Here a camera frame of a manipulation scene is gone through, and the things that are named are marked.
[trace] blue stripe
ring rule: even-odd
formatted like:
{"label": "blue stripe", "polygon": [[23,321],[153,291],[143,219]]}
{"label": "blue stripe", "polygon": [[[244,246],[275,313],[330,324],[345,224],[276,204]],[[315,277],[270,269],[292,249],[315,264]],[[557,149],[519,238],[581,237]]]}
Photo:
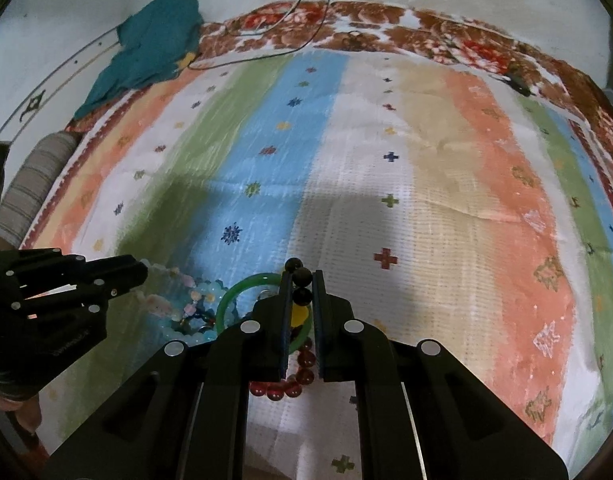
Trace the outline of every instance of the blue stripe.
{"label": "blue stripe", "polygon": [[582,143],[571,129],[568,121],[549,108],[547,108],[547,111],[549,117],[551,117],[552,121],[554,121],[560,132],[563,134],[563,137],[569,143],[571,151],[575,155],[578,162],[580,171],[585,177],[586,184],[589,187],[589,191],[591,192],[591,196],[593,198],[593,204],[600,218],[600,222],[602,223],[604,234],[607,237],[609,244],[607,249],[611,252],[611,261],[613,263],[613,208],[604,188],[602,187],[600,175],[584,150]]}
{"label": "blue stripe", "polygon": [[[190,227],[198,232],[201,226],[202,238],[176,251],[185,272],[226,286],[257,272],[279,272],[347,59],[321,51],[288,63],[206,184],[208,204],[200,206]],[[290,127],[277,128],[281,122]],[[264,150],[274,153],[261,154]],[[246,186],[254,183],[260,192],[248,197]],[[241,230],[231,244],[221,239],[229,226]],[[243,314],[252,303],[245,295],[240,299]]]}

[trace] robotic hand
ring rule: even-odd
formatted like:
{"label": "robotic hand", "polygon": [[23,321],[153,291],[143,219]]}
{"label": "robotic hand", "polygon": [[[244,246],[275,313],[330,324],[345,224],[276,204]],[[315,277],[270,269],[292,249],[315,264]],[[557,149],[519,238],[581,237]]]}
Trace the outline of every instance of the robotic hand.
{"label": "robotic hand", "polygon": [[[0,143],[0,194],[7,154]],[[19,409],[106,338],[109,300],[147,273],[132,256],[87,262],[59,248],[0,251],[0,408]]]}

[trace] orange stripe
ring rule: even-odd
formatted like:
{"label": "orange stripe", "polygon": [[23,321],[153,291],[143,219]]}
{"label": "orange stripe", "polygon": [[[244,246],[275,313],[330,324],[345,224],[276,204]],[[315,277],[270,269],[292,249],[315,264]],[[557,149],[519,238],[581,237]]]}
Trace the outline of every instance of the orange stripe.
{"label": "orange stripe", "polygon": [[[554,216],[539,178],[515,142],[509,118],[488,86],[464,72],[447,71],[445,80],[456,107],[475,131],[482,154],[479,178],[499,200],[495,212],[499,221],[491,223],[491,231],[497,241],[495,280],[503,303],[504,334],[490,387],[551,443],[574,308],[566,277],[555,280],[556,292],[534,275],[548,258],[557,258]],[[541,221],[541,233],[522,219],[531,211],[533,221]],[[540,273],[544,279],[548,279],[547,271]],[[559,340],[550,358],[536,347],[534,338],[552,321]]]}
{"label": "orange stripe", "polygon": [[79,168],[68,189],[37,236],[34,247],[59,247],[72,251],[72,244],[98,197],[109,173],[136,140],[160,117],[174,96],[202,72],[184,70],[177,79],[153,85],[136,101],[96,150]]}

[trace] screw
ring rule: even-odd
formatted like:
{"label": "screw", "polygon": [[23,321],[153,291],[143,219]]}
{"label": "screw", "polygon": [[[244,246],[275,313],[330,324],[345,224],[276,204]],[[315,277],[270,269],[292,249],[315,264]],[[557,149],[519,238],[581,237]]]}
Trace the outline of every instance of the screw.
{"label": "screw", "polygon": [[362,321],[358,321],[357,319],[349,319],[344,324],[344,330],[351,334],[358,334],[364,330],[364,323]]}
{"label": "screw", "polygon": [[180,355],[182,352],[184,352],[184,345],[179,341],[171,341],[164,347],[164,353],[169,357],[175,357],[176,355]]}
{"label": "screw", "polygon": [[240,330],[245,334],[255,334],[260,330],[260,323],[254,319],[249,319],[240,325]]}
{"label": "screw", "polygon": [[440,353],[440,345],[435,341],[429,340],[420,345],[420,350],[427,355],[438,355]]}

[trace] green jade bangle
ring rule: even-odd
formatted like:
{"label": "green jade bangle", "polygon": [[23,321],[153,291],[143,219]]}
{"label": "green jade bangle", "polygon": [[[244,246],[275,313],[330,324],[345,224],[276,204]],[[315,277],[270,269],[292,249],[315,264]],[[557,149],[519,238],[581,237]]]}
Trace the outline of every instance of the green jade bangle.
{"label": "green jade bangle", "polygon": [[[280,286],[281,280],[282,276],[280,274],[276,274],[274,272],[263,272],[261,274],[254,274],[253,276],[249,276],[248,278],[243,279],[241,282],[238,282],[234,286],[229,288],[229,290],[227,290],[227,292],[222,297],[222,300],[218,305],[218,311],[216,312],[216,332],[218,333],[218,335],[224,332],[224,314],[226,314],[226,308],[229,306],[229,303],[235,300],[235,298],[237,298],[242,292],[244,292],[245,290],[249,290],[254,286]],[[288,346],[289,354],[293,354],[293,352],[295,352],[302,345],[304,345],[304,342],[309,336],[309,332],[311,332],[312,325],[313,316],[311,313],[311,308],[309,308],[309,316],[306,318],[306,321],[302,325],[302,329],[300,330],[298,337],[293,339],[291,344]]]}

